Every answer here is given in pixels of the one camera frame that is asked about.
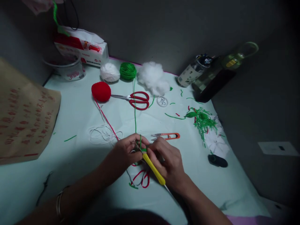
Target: yellow crochet hook handle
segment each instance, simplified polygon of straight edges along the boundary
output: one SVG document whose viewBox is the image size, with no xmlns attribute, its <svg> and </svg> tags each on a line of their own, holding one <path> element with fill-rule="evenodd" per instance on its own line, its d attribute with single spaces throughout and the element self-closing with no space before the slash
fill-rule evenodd
<svg viewBox="0 0 300 225">
<path fill-rule="evenodd" d="M 156 169 L 156 167 L 153 165 L 153 163 L 151 162 L 151 160 L 149 159 L 149 156 L 146 153 L 143 153 L 143 159 L 146 161 L 146 163 L 150 166 L 150 168 L 152 169 L 154 175 L 156 176 L 156 178 L 158 179 L 158 182 L 161 185 L 166 185 L 166 181 L 163 178 L 162 175 L 160 175 L 160 173 L 158 172 L 158 170 Z"/>
</svg>

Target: gray wall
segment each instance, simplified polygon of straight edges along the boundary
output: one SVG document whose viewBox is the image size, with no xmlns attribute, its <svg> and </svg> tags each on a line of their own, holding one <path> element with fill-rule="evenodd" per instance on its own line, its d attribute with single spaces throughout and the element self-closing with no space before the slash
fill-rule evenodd
<svg viewBox="0 0 300 225">
<path fill-rule="evenodd" d="M 37 17 L 21 1 L 1 1 L 0 56 L 28 78 L 43 84 L 52 69 L 42 62 L 41 53 L 52 45 L 55 27 L 51 12 Z"/>
<path fill-rule="evenodd" d="M 257 142 L 290 141 L 300 151 L 297 44 L 290 29 L 279 28 L 213 98 L 231 147 L 258 192 L 288 206 L 298 192 L 300 157 L 264 155 Z"/>
<path fill-rule="evenodd" d="M 244 41 L 261 42 L 284 23 L 279 0 L 73 0 L 79 28 L 108 43 L 111 56 L 144 63 L 159 62 L 180 74 L 200 53 L 224 54 Z M 74 9 L 66 2 L 71 24 Z M 60 17 L 66 23 L 63 6 Z"/>
</svg>

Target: plastic cup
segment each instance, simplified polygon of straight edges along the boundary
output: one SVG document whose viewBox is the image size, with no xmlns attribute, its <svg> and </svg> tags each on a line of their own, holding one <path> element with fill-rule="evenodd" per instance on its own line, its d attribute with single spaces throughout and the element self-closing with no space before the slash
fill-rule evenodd
<svg viewBox="0 0 300 225">
<path fill-rule="evenodd" d="M 56 48 L 48 49 L 43 54 L 43 61 L 54 68 L 67 81 L 80 80 L 85 76 L 80 52 L 74 48 L 70 48 L 70 53 L 65 55 L 61 55 Z"/>
</svg>

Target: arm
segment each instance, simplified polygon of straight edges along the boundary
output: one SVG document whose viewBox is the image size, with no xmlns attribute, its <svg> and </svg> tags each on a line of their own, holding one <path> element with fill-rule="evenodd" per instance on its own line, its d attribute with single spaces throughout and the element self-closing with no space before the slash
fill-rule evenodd
<svg viewBox="0 0 300 225">
<path fill-rule="evenodd" d="M 160 163 L 154 152 L 165 159 Z M 184 172 L 180 151 L 159 137 L 147 149 L 150 160 L 165 178 L 166 185 L 180 194 L 189 206 L 194 224 L 231 224 L 229 219 L 210 201 Z"/>
<path fill-rule="evenodd" d="M 60 209 L 65 220 L 79 213 L 82 206 L 86 206 L 95 195 L 114 183 L 131 164 L 143 158 L 141 152 L 130 153 L 135 147 L 133 141 L 136 140 L 140 140 L 139 134 L 132 134 L 118 141 L 94 171 L 64 190 Z M 145 148 L 148 144 L 148 140 L 142 136 L 142 147 Z M 54 197 L 36 208 L 18 224 L 59 224 L 56 199 Z"/>
</svg>

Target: bracelet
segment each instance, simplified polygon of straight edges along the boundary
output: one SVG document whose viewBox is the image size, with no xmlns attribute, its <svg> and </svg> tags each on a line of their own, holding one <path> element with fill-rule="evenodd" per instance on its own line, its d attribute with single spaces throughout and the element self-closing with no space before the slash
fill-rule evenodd
<svg viewBox="0 0 300 225">
<path fill-rule="evenodd" d="M 57 216 L 58 216 L 58 218 L 60 219 L 60 223 L 62 223 L 64 220 L 65 220 L 65 218 L 62 216 L 62 214 L 60 213 L 60 201 L 61 201 L 61 198 L 62 198 L 62 195 L 63 195 L 63 191 L 66 189 L 66 188 L 68 188 L 68 187 L 70 187 L 69 185 L 68 186 L 66 186 L 58 195 L 57 195 L 57 199 L 56 199 L 56 214 L 57 214 Z"/>
</svg>

